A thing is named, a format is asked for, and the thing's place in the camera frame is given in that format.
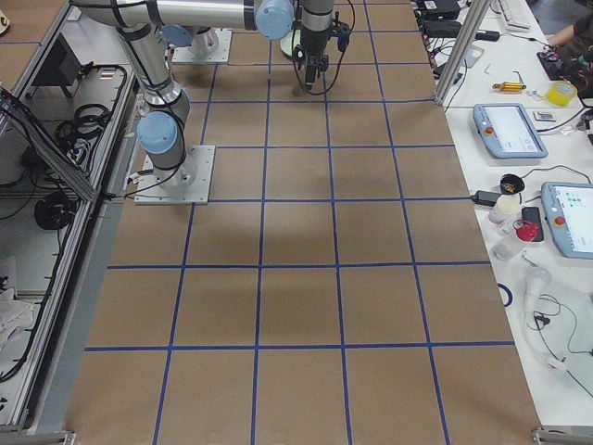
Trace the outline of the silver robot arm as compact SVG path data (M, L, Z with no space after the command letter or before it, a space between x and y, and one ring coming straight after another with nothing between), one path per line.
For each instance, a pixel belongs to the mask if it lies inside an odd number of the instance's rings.
M345 53L353 30L331 1L75 1L73 6L118 33L144 87L148 112L139 120L138 139L152 162L156 186L166 191L188 189L197 169L184 142L189 97L173 78L158 32L232 28L257 31L272 41L299 32L293 68L310 92L329 67L327 43L335 39Z
M161 28L164 37L176 47L187 48L191 53L202 55L219 47L219 37L210 27L167 24Z

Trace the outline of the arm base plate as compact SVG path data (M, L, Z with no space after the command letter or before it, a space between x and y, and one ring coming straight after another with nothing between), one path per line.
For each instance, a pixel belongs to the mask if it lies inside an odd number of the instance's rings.
M171 172L155 170L138 180L141 189L133 195L138 205L207 205L213 173L215 146L189 146L185 161L166 181Z
M177 46L173 64L227 63L230 56L232 30L223 28L189 28L193 40L188 46Z

